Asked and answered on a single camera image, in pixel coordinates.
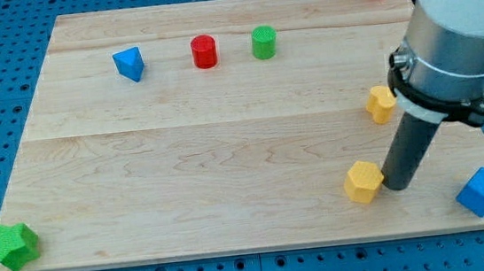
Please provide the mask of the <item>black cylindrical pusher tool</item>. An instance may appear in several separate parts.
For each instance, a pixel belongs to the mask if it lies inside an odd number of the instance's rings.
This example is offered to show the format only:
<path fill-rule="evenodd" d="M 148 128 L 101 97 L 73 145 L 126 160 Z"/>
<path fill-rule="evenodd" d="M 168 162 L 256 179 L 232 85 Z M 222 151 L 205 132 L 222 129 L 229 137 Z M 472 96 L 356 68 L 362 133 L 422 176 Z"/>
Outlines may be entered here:
<path fill-rule="evenodd" d="M 439 126 L 409 113 L 403 114 L 381 168 L 385 187 L 390 190 L 409 187 Z"/>

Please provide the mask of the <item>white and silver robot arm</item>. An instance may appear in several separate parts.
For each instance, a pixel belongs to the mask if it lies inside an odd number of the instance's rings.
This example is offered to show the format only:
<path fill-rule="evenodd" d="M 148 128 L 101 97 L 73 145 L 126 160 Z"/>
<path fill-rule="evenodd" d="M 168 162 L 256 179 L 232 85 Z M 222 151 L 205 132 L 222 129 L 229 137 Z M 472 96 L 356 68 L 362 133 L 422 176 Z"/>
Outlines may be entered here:
<path fill-rule="evenodd" d="M 484 125 L 484 0 L 416 0 L 406 31 L 387 75 L 403 109 L 381 168 L 390 190 L 408 187 L 443 121 Z"/>

